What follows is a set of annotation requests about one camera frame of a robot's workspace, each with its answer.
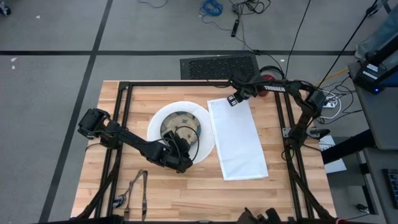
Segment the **white cloth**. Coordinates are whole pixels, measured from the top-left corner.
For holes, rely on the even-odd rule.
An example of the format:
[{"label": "white cloth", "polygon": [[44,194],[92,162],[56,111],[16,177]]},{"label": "white cloth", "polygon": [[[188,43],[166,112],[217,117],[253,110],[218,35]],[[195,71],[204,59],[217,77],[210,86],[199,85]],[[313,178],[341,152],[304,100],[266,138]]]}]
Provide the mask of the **white cloth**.
[{"label": "white cloth", "polygon": [[208,101],[208,107],[224,180],[268,177],[248,101],[232,107],[223,98]]}]

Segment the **cable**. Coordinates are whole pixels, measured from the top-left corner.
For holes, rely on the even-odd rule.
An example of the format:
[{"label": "cable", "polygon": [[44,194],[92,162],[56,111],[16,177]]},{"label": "cable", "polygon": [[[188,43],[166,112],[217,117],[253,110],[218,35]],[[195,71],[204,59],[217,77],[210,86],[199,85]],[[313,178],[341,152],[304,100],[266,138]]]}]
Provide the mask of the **cable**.
[{"label": "cable", "polygon": [[252,48],[250,48],[247,43],[246,43],[246,39],[244,38],[244,22],[243,19],[241,18],[241,27],[242,27],[242,39],[243,39],[243,48],[242,48],[242,54],[244,52],[244,47],[247,46],[248,49],[250,49],[251,51],[253,51]]},{"label": "cable", "polygon": [[85,151],[87,151],[87,149],[89,149],[91,146],[96,146],[96,145],[99,145],[99,144],[101,144],[101,143],[94,143],[94,144],[91,144],[91,145],[89,145],[89,146],[86,147]]},{"label": "cable", "polygon": [[204,21],[204,18],[206,16],[211,16],[211,17],[216,17],[220,16],[223,13],[224,5],[221,3],[218,3],[217,0],[206,0],[203,2],[202,6],[199,8],[199,11],[202,12],[200,13],[201,15],[201,21],[204,24],[214,24],[219,28],[220,30],[223,31],[232,31],[231,29],[224,29],[221,28],[216,22],[214,21]]},{"label": "cable", "polygon": [[285,77],[284,70],[283,70],[282,67],[280,66],[279,62],[278,62],[277,60],[275,60],[271,55],[269,55],[269,54],[267,54],[267,53],[265,53],[265,52],[263,52],[263,53],[264,53],[266,56],[268,56],[268,57],[270,57],[271,59],[273,59],[273,61],[274,61],[276,64],[278,64],[279,69],[282,71],[283,76]]},{"label": "cable", "polygon": [[[336,97],[336,95],[334,94],[334,93],[332,93],[331,91],[326,91],[326,90],[322,90],[322,91],[324,91],[325,93],[331,93],[332,95],[333,95],[333,97]],[[339,113],[340,113],[340,111],[341,111],[341,100],[340,100],[340,98],[337,98],[337,100],[338,100],[338,104],[339,104],[339,109],[338,109],[338,111],[337,111],[337,113],[335,114],[335,115],[333,115],[333,116],[331,116],[331,117],[326,117],[326,116],[320,116],[321,118],[325,118],[325,119],[333,119],[333,118],[335,118]]]},{"label": "cable", "polygon": [[[260,2],[260,0],[245,0],[245,1],[239,2],[239,3],[233,3],[232,0],[229,0],[229,1],[232,4],[232,10],[238,15],[238,19],[240,19],[242,16],[245,16],[245,15],[262,14],[271,5],[270,0],[267,0],[267,2],[268,2],[267,6],[263,2]],[[247,7],[247,9],[250,12],[244,13],[245,6]],[[259,11],[257,10],[258,6],[262,6],[261,10],[259,10]]]},{"label": "cable", "polygon": [[329,68],[329,71],[326,73],[326,75],[323,77],[322,81],[319,83],[318,87],[320,87],[322,85],[322,83],[326,80],[326,77],[329,75],[330,71],[333,69],[333,67],[336,65],[336,62],[338,61],[338,59],[340,58],[341,54],[343,54],[344,50],[347,48],[348,44],[351,42],[351,40],[354,38],[356,32],[359,30],[359,28],[362,26],[363,22],[365,21],[365,19],[368,17],[368,15],[372,12],[373,8],[376,6],[376,3],[378,2],[378,0],[375,0],[375,2],[372,4],[372,6],[370,8],[368,8],[366,10],[366,14],[365,16],[362,18],[361,22],[359,23],[359,25],[356,27],[354,33],[351,35],[351,37],[348,39],[346,45],[343,47],[343,49],[340,51],[340,53],[338,54],[335,62],[333,62],[333,64],[331,65],[331,67]]},{"label": "cable", "polygon": [[[332,83],[332,84],[330,84],[330,85],[328,85],[328,86],[325,86],[325,87],[319,88],[319,89],[320,89],[320,90],[321,90],[321,89],[326,89],[326,88],[328,88],[328,87],[331,87],[331,86],[333,86],[333,85],[336,85],[337,83],[339,83],[339,84],[337,84],[337,86],[340,86],[340,85],[342,85],[348,78],[349,78],[349,76],[346,77],[346,78],[345,78],[344,80],[342,80],[342,81],[334,82],[334,83]],[[342,91],[342,92],[343,92],[343,93],[356,93],[356,90]]]},{"label": "cable", "polygon": [[263,72],[263,71],[272,71],[272,72],[276,72],[276,73],[278,73],[279,75],[281,75],[282,79],[285,79],[285,74],[283,73],[283,71],[282,71],[281,69],[279,69],[279,68],[273,66],[273,65],[267,65],[267,66],[262,67],[262,68],[260,69],[260,72]]},{"label": "cable", "polygon": [[301,25],[303,24],[305,15],[307,14],[308,8],[310,7],[310,3],[311,3],[311,0],[308,0],[307,8],[305,8],[305,12],[304,12],[303,18],[301,19],[300,25],[299,25],[299,27],[297,29],[296,36],[294,37],[294,42],[293,42],[292,49],[290,50],[289,56],[287,57],[287,65],[286,65],[286,73],[285,73],[286,74],[286,76],[285,76],[286,78],[287,78],[287,70],[289,69],[290,56],[292,55],[292,52],[293,52],[293,49],[294,49],[294,45],[296,44],[296,40],[297,40],[297,37],[299,36]]},{"label": "cable", "polygon": [[346,218],[346,220],[353,220],[353,219],[356,219],[356,218],[365,217],[366,215],[370,215],[370,213],[368,213],[368,214],[365,214],[365,215],[360,215],[360,216],[358,216],[358,217]]},{"label": "cable", "polygon": [[325,79],[325,81],[326,80],[328,80],[328,79],[330,79],[330,78],[333,78],[333,77],[336,77],[336,76],[338,76],[338,75],[341,75],[341,74],[343,74],[345,71],[347,71],[348,70],[348,68],[344,68],[343,70],[341,70],[341,71],[339,71],[339,72],[336,72],[336,73],[334,73],[334,74],[332,74],[332,75],[329,75],[326,79]]},{"label": "cable", "polygon": [[320,122],[320,121],[318,121],[318,122],[321,123],[321,124],[331,124],[331,123],[337,121],[338,119],[340,119],[340,118],[342,118],[342,117],[344,117],[344,116],[347,116],[347,115],[353,114],[353,113],[358,113],[358,112],[361,112],[361,111],[362,111],[362,110],[357,110],[357,111],[352,111],[352,112],[346,113],[346,114],[344,114],[344,115],[341,115],[341,116],[338,117],[337,119],[334,119],[333,121],[330,121],[330,122],[327,122],[327,123],[325,123],[325,122]]},{"label": "cable", "polygon": [[310,149],[314,149],[314,150],[317,150],[317,151],[320,151],[320,152],[321,152],[321,150],[320,150],[320,149],[317,149],[317,148],[315,148],[315,147],[308,146],[308,145],[306,145],[306,144],[303,144],[303,146],[305,146],[305,147],[309,147]]},{"label": "cable", "polygon": [[[289,150],[292,150],[292,155],[291,155],[291,157],[289,158],[289,160],[291,160],[291,159],[293,159],[293,157],[294,157],[294,150],[293,150],[293,149],[289,149]],[[286,152],[283,151],[283,152],[280,154],[281,158],[282,158],[284,161],[286,161],[286,158],[284,158],[284,154],[285,154],[285,153],[286,153]]]},{"label": "cable", "polygon": [[203,2],[200,11],[209,16],[219,16],[223,13],[224,5],[216,0],[206,0]]},{"label": "cable", "polygon": [[164,4],[161,5],[161,6],[154,6],[154,5],[152,5],[151,3],[147,2],[147,1],[143,1],[143,0],[138,0],[138,1],[139,1],[140,3],[148,4],[148,5],[150,5],[151,7],[155,8],[155,9],[160,9],[160,8],[164,7],[165,5],[167,5],[167,3],[168,3],[169,0],[166,0],[166,2],[164,2]]},{"label": "cable", "polygon": [[197,139],[198,139],[198,147],[197,147],[197,152],[195,153],[195,156],[193,157],[193,159],[192,159],[192,161],[194,161],[196,158],[197,158],[197,155],[198,155],[198,152],[199,152],[199,134],[193,129],[193,128],[191,128],[191,127],[189,127],[189,126],[180,126],[180,127],[178,127],[178,128],[176,128],[175,129],[175,131],[174,131],[174,133],[177,133],[177,130],[178,129],[180,129],[180,128],[189,128],[189,129],[191,129],[195,134],[196,134],[196,136],[197,136]]},{"label": "cable", "polygon": [[216,87],[216,88],[227,88],[227,87],[230,87],[231,86],[231,84],[226,84],[226,85],[223,85],[223,86],[218,86],[218,85],[213,85],[214,87]]},{"label": "cable", "polygon": [[349,112],[346,112],[346,110],[354,103],[354,95],[353,95],[353,93],[350,91],[350,93],[351,93],[351,102],[349,103],[349,105],[342,111],[342,113],[349,113]]}]

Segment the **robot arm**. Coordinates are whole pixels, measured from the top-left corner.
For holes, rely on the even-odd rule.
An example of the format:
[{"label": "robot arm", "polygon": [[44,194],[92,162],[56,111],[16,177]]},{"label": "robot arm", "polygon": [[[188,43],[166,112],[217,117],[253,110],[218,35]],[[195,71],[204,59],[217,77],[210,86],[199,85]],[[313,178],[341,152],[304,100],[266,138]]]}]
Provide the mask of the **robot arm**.
[{"label": "robot arm", "polygon": [[136,148],[149,162],[180,173],[192,166],[188,153],[190,145],[177,133],[169,131],[164,136],[169,145],[157,141],[148,142],[112,121],[109,113],[100,109],[89,109],[86,112],[79,122],[78,132],[88,139],[101,138],[101,144],[111,149],[126,143]]},{"label": "robot arm", "polygon": [[[287,138],[293,148],[300,148],[307,138],[307,127],[311,120],[319,117],[325,102],[325,95],[309,82],[299,80],[263,80],[261,77],[246,78],[241,72],[236,72],[229,79],[236,93],[227,97],[231,106],[256,97],[261,91],[288,93],[301,108],[302,114],[297,124],[292,127]],[[300,90],[308,92],[303,100]]]}]

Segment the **wooden tabletop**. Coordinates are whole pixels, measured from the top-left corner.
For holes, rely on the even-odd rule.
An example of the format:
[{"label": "wooden tabletop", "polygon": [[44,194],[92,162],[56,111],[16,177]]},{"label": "wooden tabletop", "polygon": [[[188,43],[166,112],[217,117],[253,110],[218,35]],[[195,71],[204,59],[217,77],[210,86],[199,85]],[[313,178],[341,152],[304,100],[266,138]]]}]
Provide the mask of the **wooden tabletop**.
[{"label": "wooden tabletop", "polygon": [[[118,85],[118,81],[105,81],[99,96],[98,108],[108,111],[111,115],[114,111]],[[208,109],[208,100],[226,98],[233,92],[232,88],[213,86],[135,86],[132,89],[127,127],[134,134],[146,139],[150,119],[165,105],[176,101],[192,101]],[[126,94],[122,99],[119,122],[121,122],[125,100]],[[301,110],[293,99],[291,102],[297,122]],[[138,150],[125,144],[116,195],[126,191],[129,181],[136,176],[139,169],[145,169],[149,172],[148,221],[236,221],[244,211],[244,207],[249,208],[255,215],[273,207],[282,220],[287,220],[289,216],[294,217],[287,166],[280,156],[283,144],[274,94],[251,98],[249,104],[266,158],[269,177],[257,180],[224,181],[215,148],[203,162],[193,165],[184,174],[177,174],[173,170],[147,162]],[[284,100],[282,100],[282,106],[285,122],[288,124]],[[99,142],[99,139],[90,141],[89,144],[96,142]],[[307,140],[306,144],[318,147],[317,142],[312,139]],[[72,216],[82,212],[97,192],[105,151],[105,148],[99,145],[87,150]],[[336,212],[320,152],[303,147],[302,157],[310,190],[330,214],[335,216]],[[108,201],[108,197],[109,193],[106,193],[104,202]],[[307,212],[300,190],[299,197],[303,216],[306,217]],[[107,203],[103,204],[103,216],[105,216],[106,205]],[[126,204],[115,209],[114,213],[123,216],[125,206]],[[140,220],[142,178],[134,185],[130,207],[132,208],[130,220]]]}]

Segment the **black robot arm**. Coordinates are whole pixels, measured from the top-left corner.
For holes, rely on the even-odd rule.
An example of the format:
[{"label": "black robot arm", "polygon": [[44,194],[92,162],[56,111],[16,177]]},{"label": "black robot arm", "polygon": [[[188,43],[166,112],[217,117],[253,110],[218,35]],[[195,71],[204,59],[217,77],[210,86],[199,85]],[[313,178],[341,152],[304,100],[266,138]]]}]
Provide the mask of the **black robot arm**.
[{"label": "black robot arm", "polygon": [[[300,148],[307,138],[307,127],[310,122],[319,117],[325,102],[325,95],[309,82],[300,80],[263,80],[261,77],[247,79],[241,72],[235,72],[229,79],[236,93],[227,97],[234,106],[250,97],[256,97],[262,91],[288,93],[301,108],[302,114],[297,124],[292,127],[287,138],[293,148]],[[300,90],[308,92],[303,100]]]},{"label": "black robot arm", "polygon": [[[322,112],[322,106],[325,102],[325,95],[311,83],[299,80],[263,80],[261,77],[245,78],[241,72],[236,72],[229,79],[229,83],[236,89],[236,93],[227,97],[231,106],[235,106],[243,100],[250,97],[256,97],[262,91],[274,91],[288,93],[293,97],[296,104],[302,109],[302,114],[297,124],[289,131],[285,144],[288,149],[300,149],[307,138],[307,127],[310,122],[319,117]],[[305,100],[302,99],[300,90],[308,92]],[[297,185],[302,189],[304,195],[313,205],[315,211],[321,219],[334,220],[326,209],[313,196],[308,187],[300,178],[295,170],[292,158],[287,158],[287,169],[289,175],[294,179]]]},{"label": "black robot arm", "polygon": [[120,126],[110,119],[109,113],[100,109],[89,109],[79,122],[78,132],[88,139],[101,138],[101,144],[115,149],[122,143],[136,148],[149,162],[158,166],[168,167],[177,172],[184,173],[192,166],[189,158],[190,145],[177,133],[169,131],[165,136],[165,142],[148,142],[134,133]]}]

